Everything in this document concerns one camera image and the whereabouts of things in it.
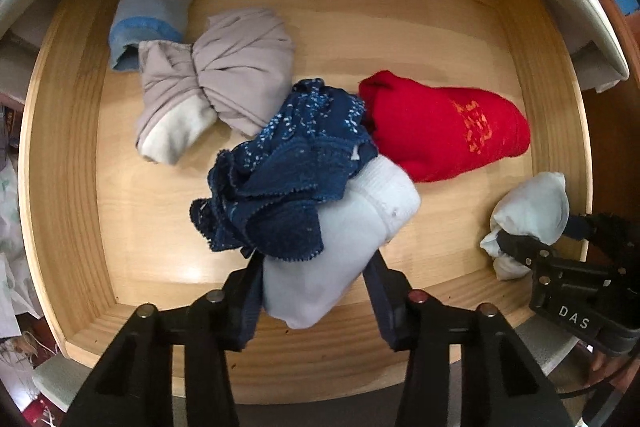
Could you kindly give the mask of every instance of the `bolt head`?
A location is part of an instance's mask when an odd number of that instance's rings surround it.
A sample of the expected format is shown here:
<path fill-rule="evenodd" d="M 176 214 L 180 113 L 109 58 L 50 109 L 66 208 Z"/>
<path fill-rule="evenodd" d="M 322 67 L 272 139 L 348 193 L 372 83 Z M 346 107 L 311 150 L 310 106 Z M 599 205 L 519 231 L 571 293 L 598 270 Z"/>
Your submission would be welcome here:
<path fill-rule="evenodd" d="M 211 290 L 207 293 L 206 299 L 210 303 L 222 302 L 225 299 L 225 292 L 223 290 Z"/>
<path fill-rule="evenodd" d="M 498 308 L 491 302 L 483 302 L 478 306 L 480 313 L 485 317 L 495 317 L 498 314 Z"/>
<path fill-rule="evenodd" d="M 156 311 L 156 307 L 153 306 L 153 304 L 149 304 L 149 303 L 142 304 L 138 306 L 138 308 L 136 309 L 136 315 L 138 317 L 146 319 L 147 317 L 150 317 L 151 315 L 153 315 L 155 311 Z"/>
<path fill-rule="evenodd" d="M 427 299 L 429 298 L 429 294 L 424 290 L 413 289 L 407 294 L 407 298 L 412 303 L 421 304 L 423 302 L 427 302 Z"/>

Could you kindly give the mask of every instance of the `folded sock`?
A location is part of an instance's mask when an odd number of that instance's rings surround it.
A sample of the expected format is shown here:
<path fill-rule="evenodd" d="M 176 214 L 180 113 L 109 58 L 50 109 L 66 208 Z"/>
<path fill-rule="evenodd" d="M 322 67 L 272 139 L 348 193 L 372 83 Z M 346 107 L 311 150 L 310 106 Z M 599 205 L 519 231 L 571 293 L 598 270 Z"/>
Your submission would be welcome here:
<path fill-rule="evenodd" d="M 489 222 L 491 232 L 480 242 L 480 247 L 494 257 L 496 277 L 519 279 L 530 271 L 500 250 L 497 239 L 500 230 L 512 235 L 532 235 L 552 245 L 560 239 L 568 218 L 564 174 L 540 172 L 511 189 L 495 206 Z"/>
<path fill-rule="evenodd" d="M 138 44 L 144 110 L 138 151 L 175 164 L 218 118 L 255 136 L 291 92 L 293 44 L 284 22 L 262 8 L 209 19 L 196 43 Z"/>
<path fill-rule="evenodd" d="M 209 18 L 193 45 L 198 83 L 220 120 L 257 135 L 291 91 L 294 45 L 267 8 L 228 10 Z"/>
<path fill-rule="evenodd" d="M 318 203 L 339 200 L 378 154 L 363 113 L 357 96 L 301 80 L 255 139 L 221 151 L 209 171 L 211 198 L 190 211 L 211 250 L 257 248 L 285 261 L 320 253 Z"/>
<path fill-rule="evenodd" d="M 111 69 L 136 71 L 138 43 L 182 41 L 191 0 L 120 0 L 109 31 Z"/>
<path fill-rule="evenodd" d="M 142 41 L 139 48 L 145 108 L 136 147 L 145 158 L 174 165 L 218 116 L 198 85 L 189 44 Z"/>
<path fill-rule="evenodd" d="M 318 206 L 322 253 L 301 263 L 265 258 L 267 313 L 290 328 L 316 324 L 418 207 L 420 196 L 407 174 L 377 156 L 347 182 L 341 200 Z"/>
<path fill-rule="evenodd" d="M 380 153 L 415 182 L 454 178 L 529 148 L 527 120 L 489 91 L 428 87 L 380 71 L 363 80 L 358 92 Z"/>

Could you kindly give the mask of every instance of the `rolled sock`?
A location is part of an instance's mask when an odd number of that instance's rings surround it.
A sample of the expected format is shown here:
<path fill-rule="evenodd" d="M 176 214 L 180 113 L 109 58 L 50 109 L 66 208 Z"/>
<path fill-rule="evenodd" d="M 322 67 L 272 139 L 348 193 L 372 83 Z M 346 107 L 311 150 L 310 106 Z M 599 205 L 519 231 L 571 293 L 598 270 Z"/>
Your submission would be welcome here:
<path fill-rule="evenodd" d="M 509 100 L 471 87 L 429 87 L 379 71 L 358 88 L 380 153 L 415 182 L 436 182 L 529 148 L 529 124 Z"/>
<path fill-rule="evenodd" d="M 495 275 L 499 280 L 519 279 L 529 268 L 500 250 L 498 232 L 531 235 L 546 245 L 554 244 L 569 219 L 564 174 L 540 172 L 510 190 L 495 206 L 490 219 L 491 232 L 480 247 L 494 257 Z"/>
<path fill-rule="evenodd" d="M 198 86 L 191 46 L 140 42 L 140 79 L 145 108 L 138 119 L 138 152 L 174 165 L 217 119 Z"/>
<path fill-rule="evenodd" d="M 120 0 L 109 31 L 110 67 L 138 70 L 138 44 L 156 39 L 181 42 L 191 0 Z"/>
<path fill-rule="evenodd" d="M 409 176 L 384 156 L 347 182 L 344 197 L 318 205 L 324 250 L 309 261 L 264 260 L 264 307 L 290 328 L 316 324 L 350 288 L 375 251 L 420 207 Z"/>

